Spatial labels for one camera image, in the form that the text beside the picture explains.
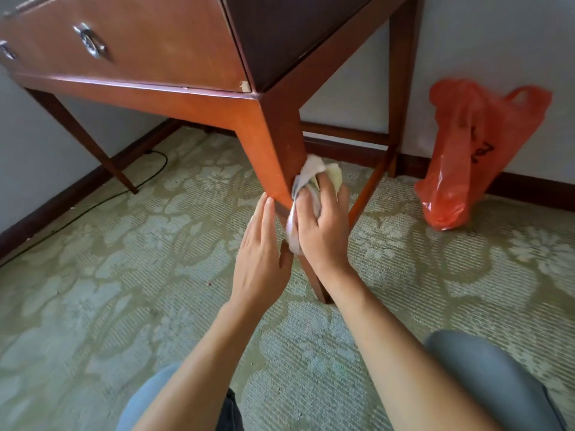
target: wall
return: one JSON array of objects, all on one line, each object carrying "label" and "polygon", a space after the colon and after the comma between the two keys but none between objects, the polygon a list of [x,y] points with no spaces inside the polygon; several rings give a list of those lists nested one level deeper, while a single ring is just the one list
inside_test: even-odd
[{"label": "wall", "polygon": [[[108,155],[165,118],[61,98]],[[51,115],[0,72],[0,233],[99,165]]]},{"label": "wall", "polygon": [[[384,25],[301,109],[304,121],[387,132]],[[426,0],[402,151],[431,157],[429,88],[470,78],[499,93],[554,93],[543,125],[506,171],[575,184],[575,0]]]}]

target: wooden desk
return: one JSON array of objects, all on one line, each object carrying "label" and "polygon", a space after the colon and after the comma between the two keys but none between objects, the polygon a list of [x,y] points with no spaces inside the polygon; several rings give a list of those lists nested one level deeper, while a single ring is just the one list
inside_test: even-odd
[{"label": "wooden desk", "polygon": [[[29,0],[0,21],[14,81],[133,193],[53,93],[234,130],[280,219],[306,159],[299,108],[388,19],[389,135],[306,130],[389,145],[349,212],[394,172],[423,0]],[[320,301],[331,298],[305,259]]]}]

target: carpet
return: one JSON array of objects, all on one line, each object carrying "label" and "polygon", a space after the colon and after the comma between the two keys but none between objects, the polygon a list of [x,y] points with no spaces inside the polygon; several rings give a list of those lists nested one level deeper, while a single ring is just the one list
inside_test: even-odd
[{"label": "carpet", "polygon": [[[261,185],[235,138],[182,128],[158,149],[169,165],[138,195],[0,269],[2,430],[114,429],[229,297]],[[162,160],[126,174],[143,181]],[[353,201],[371,171],[342,167]],[[411,183],[380,183],[350,237],[354,267],[419,339],[459,329],[508,351],[575,426],[575,214],[486,198],[469,224],[437,232]],[[122,190],[110,181],[35,239]],[[317,302],[297,263],[231,386],[246,429],[391,428],[339,311]]]}]

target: person's left arm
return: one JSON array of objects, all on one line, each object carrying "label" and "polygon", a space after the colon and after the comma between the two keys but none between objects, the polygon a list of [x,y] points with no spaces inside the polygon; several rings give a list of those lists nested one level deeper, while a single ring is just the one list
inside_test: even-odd
[{"label": "person's left arm", "polygon": [[276,244],[274,201],[263,194],[236,258],[230,300],[134,431],[215,429],[234,371],[263,314],[291,275],[293,255]]}]

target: metal drawer pull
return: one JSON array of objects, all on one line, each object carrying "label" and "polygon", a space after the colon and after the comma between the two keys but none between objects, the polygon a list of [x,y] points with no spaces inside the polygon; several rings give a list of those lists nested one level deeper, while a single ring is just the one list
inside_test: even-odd
[{"label": "metal drawer pull", "polygon": [[14,54],[12,50],[10,50],[10,47],[8,47],[8,43],[6,41],[0,41],[0,50],[2,50],[4,56],[11,60],[15,60],[17,58],[16,54]]},{"label": "metal drawer pull", "polygon": [[78,36],[80,36],[82,43],[88,52],[92,55],[92,57],[99,59],[100,57],[106,56],[105,45],[98,41],[97,36],[93,31],[90,30],[90,27],[84,23],[81,23],[78,26],[74,26],[74,31],[78,34]]}]

